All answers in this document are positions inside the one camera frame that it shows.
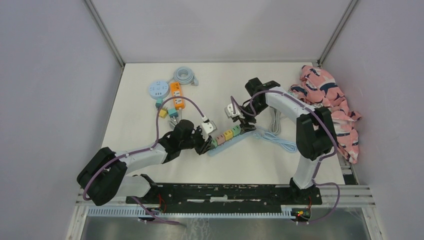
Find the green plug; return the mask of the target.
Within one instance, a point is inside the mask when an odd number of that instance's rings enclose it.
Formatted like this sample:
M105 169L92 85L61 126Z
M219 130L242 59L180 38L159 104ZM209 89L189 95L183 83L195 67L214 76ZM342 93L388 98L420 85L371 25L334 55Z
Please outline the green plug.
M216 148L218 146L217 140L216 139L213 139L211 141L211 145L212 145L213 148Z
M232 131L233 137L236 137L241 133L241 127L239 125L236 125L231 129L231 131Z

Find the yellow USB charger plug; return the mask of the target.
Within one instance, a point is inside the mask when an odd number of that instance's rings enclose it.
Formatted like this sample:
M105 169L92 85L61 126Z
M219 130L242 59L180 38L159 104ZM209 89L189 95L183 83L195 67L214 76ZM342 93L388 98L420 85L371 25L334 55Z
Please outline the yellow USB charger plug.
M166 107L162 107L158 110L158 116L162 119L165 119L168 116L168 109Z

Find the long blue power strip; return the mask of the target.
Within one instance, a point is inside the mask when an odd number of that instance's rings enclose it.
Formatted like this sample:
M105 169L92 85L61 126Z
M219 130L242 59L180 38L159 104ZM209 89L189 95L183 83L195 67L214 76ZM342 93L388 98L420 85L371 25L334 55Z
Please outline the long blue power strip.
M231 138L230 140L225 141L224 143L222 143L222 144L220 144L220 145L217 145L216 147L214 147L214 148L210 149L210 150L207 152L207 155L208 155L209 157L213 157L213 156L215 156L215 155L217 155L217 154L221 153L222 151L224 151L224 150L226 150L226 149L228 149L228 148L232 147L233 145L235 145L235 144L237 144L237 143L241 142L241 141L242 141L242 140L244 140L245 138L253 136L253 134L256 134L257 132L258 132L257 130L254 130L254 131L246 132L246 133L241 134L241 135L237 135L237 136L235 136L235 137Z

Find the teal USB charger plug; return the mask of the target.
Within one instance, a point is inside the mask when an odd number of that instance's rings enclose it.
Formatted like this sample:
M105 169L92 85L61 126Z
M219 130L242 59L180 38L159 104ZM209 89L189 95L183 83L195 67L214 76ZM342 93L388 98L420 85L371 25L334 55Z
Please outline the teal USB charger plug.
M158 99L156 99L155 107L156 107L158 110L160 110L160 109L163 107L163 104L164 104L164 99L163 99L163 98L158 98Z

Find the orange power strip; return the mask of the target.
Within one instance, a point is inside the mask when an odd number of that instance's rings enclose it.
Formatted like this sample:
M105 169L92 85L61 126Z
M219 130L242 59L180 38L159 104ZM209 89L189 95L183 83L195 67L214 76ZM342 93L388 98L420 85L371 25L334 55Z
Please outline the orange power strip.
M182 88L181 88L180 83L179 82L171 82L169 84L169 86L170 86L171 95L173 97L177 97L177 98L172 99L173 104L174 104L174 108L176 110L184 109L185 108L185 101L184 101L183 98L181 98L181 96L183 95L183 92L182 92Z

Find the round blue power socket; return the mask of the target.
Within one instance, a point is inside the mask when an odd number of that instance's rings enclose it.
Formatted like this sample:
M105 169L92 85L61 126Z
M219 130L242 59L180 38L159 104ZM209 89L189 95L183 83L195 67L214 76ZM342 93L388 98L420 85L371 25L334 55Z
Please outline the round blue power socket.
M147 90L152 99L163 99L169 95L170 86L165 80L156 80L148 86Z

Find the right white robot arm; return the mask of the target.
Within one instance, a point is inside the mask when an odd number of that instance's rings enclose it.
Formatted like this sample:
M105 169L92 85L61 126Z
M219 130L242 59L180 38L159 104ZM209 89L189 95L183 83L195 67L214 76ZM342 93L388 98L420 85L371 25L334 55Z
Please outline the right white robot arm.
M315 178L324 159L337 153L337 135L331 111L322 106L314 107L294 97L275 81L262 83L257 77L250 79L245 89L250 95L248 105L239 105L232 97L232 109L227 114L234 121L240 121L241 129L251 131L256 116L271 107L295 124L295 143L300 159L290 183L289 199L302 204L309 198L308 188L317 185Z

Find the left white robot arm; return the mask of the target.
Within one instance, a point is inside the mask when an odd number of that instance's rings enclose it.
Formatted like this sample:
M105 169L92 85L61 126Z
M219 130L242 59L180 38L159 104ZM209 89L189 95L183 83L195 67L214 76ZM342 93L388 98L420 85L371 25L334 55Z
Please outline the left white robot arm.
M191 121L183 119L153 146L122 152L101 148L76 178L84 190L83 199L96 206L105 205L115 197L134 196L147 204L154 202L158 191L152 183L146 177L129 174L168 163L178 158L183 150L194 149L198 155L206 153L213 147L211 133L216 129L211 120L195 127Z

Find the pink plug on blue strip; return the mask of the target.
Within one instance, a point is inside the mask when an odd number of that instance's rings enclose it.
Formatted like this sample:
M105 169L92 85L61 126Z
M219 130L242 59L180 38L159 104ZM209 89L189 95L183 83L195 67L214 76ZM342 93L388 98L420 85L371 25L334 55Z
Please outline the pink plug on blue strip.
M223 143L226 142L226 138L225 138L225 135L224 134L221 134L221 135L217 136L215 138L215 140L216 140L216 143L217 143L218 146L219 145L222 145Z

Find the yellow plug on blue strip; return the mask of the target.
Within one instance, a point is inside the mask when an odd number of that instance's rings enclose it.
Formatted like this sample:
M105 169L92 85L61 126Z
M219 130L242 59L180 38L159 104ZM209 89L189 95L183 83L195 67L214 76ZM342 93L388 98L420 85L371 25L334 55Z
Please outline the yellow plug on blue strip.
M229 141L229 140L231 140L233 137L234 137L234 133L233 133L233 131L230 129L230 130L227 130L227 131L225 131L224 133L223 133L223 135L224 135L224 139L225 139L225 141Z

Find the green plug on blue strip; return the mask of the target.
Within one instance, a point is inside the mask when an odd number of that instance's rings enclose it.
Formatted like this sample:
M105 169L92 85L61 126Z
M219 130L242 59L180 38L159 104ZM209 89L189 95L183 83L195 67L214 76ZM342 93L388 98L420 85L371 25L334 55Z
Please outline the green plug on blue strip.
M232 131L233 137L236 137L241 133L241 127L239 125L236 125L231 129L231 131Z

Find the pink patterned cloth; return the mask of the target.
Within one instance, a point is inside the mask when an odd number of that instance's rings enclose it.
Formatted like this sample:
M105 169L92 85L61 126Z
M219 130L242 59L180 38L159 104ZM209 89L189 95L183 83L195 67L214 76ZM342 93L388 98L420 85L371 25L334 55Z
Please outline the pink patterned cloth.
M362 115L350 109L346 95L328 71L304 65L300 70L299 81L300 83L289 88L289 92L306 104L330 110L338 152L345 160L356 164L360 149L355 123L362 118Z

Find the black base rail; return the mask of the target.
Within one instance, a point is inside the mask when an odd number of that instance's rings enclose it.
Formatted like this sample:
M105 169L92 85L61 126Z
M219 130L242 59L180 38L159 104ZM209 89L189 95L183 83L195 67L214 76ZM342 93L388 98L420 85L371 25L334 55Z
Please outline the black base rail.
M285 184L154 183L138 200L144 206L159 204L167 214L267 214L281 212L282 206L323 203L319 188Z

